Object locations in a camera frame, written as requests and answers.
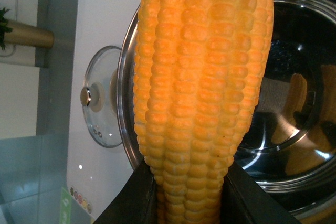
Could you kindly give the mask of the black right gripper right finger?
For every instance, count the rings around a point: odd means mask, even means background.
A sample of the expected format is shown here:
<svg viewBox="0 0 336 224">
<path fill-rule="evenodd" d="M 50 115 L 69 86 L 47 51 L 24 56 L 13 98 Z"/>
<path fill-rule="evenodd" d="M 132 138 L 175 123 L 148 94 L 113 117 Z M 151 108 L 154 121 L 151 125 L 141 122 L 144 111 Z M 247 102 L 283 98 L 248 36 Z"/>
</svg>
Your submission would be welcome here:
<svg viewBox="0 0 336 224">
<path fill-rule="evenodd" d="M 224 178 L 222 223 L 299 223 L 236 163 Z"/>
</svg>

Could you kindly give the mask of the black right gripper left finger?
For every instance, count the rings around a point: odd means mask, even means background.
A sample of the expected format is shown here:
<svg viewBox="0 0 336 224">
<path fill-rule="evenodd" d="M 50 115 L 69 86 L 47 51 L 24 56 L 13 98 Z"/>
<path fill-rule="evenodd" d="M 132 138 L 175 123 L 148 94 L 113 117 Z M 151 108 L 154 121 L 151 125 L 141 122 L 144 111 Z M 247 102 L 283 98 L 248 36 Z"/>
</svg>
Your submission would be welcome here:
<svg viewBox="0 0 336 224">
<path fill-rule="evenodd" d="M 95 223 L 157 223 L 156 182 L 149 166 L 141 161 L 125 186 Z"/>
</svg>

